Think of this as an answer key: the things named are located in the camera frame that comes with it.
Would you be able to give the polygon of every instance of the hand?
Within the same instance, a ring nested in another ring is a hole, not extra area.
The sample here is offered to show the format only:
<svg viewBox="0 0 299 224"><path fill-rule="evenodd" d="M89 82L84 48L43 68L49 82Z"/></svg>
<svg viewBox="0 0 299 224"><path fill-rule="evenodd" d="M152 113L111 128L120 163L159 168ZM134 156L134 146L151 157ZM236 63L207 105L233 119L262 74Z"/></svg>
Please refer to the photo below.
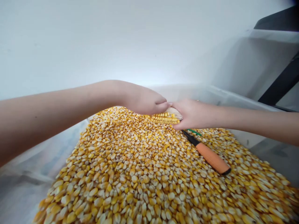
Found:
<svg viewBox="0 0 299 224"><path fill-rule="evenodd" d="M183 120L173 126L176 130L214 128L217 126L218 106L197 100L183 99L174 102L172 107L177 109L183 116Z"/></svg>
<svg viewBox="0 0 299 224"><path fill-rule="evenodd" d="M157 92L130 82L118 81L123 90L121 106L137 114L159 114L171 106L167 100Z"/></svg>

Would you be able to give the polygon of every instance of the person's left hand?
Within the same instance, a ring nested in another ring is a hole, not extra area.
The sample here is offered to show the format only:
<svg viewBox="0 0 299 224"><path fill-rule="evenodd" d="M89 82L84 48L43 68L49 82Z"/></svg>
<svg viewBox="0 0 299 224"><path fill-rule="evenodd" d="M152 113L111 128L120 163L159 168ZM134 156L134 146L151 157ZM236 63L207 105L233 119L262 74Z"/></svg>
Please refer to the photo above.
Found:
<svg viewBox="0 0 299 224"><path fill-rule="evenodd" d="M137 114L159 114L171 106L167 100L157 92L130 82L119 81L123 90L121 106Z"/></svg>

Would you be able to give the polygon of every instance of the green string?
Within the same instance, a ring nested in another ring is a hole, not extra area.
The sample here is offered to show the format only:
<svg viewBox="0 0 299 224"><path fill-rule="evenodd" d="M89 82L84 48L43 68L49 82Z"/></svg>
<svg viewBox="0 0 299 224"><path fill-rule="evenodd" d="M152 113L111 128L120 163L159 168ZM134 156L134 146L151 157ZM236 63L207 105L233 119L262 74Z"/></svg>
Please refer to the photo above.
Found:
<svg viewBox="0 0 299 224"><path fill-rule="evenodd" d="M193 133L195 133L195 134L197 134L197 135L199 135L199 136L202 136L200 133L198 133L198 132L196 132L196 131L193 131L193 130L191 130L191 129L187 129L187 130L189 130L189 131L191 131L191 132L193 132Z"/></svg>

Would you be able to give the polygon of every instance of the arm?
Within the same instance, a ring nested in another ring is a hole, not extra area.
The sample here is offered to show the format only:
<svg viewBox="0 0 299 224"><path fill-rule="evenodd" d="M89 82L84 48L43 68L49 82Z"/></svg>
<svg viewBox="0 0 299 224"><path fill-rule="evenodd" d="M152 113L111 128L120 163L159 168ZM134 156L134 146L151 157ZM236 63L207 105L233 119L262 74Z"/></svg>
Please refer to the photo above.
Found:
<svg viewBox="0 0 299 224"><path fill-rule="evenodd" d="M162 113L169 107L158 93L118 80L0 101L0 166L89 116L117 105L139 114Z"/></svg>
<svg viewBox="0 0 299 224"><path fill-rule="evenodd" d="M299 146L299 113L222 107L190 99L175 102L173 107L183 116L175 129L230 128Z"/></svg>

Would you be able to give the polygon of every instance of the pile of corn kernels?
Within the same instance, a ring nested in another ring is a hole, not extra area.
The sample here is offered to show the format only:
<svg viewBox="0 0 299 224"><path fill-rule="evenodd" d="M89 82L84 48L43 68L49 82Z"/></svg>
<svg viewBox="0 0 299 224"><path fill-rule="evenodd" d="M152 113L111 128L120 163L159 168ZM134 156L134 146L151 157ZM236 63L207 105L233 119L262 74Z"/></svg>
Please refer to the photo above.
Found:
<svg viewBox="0 0 299 224"><path fill-rule="evenodd" d="M221 176L181 131L113 107L94 116L33 223L288 223L299 191L228 130L197 130Z"/></svg>

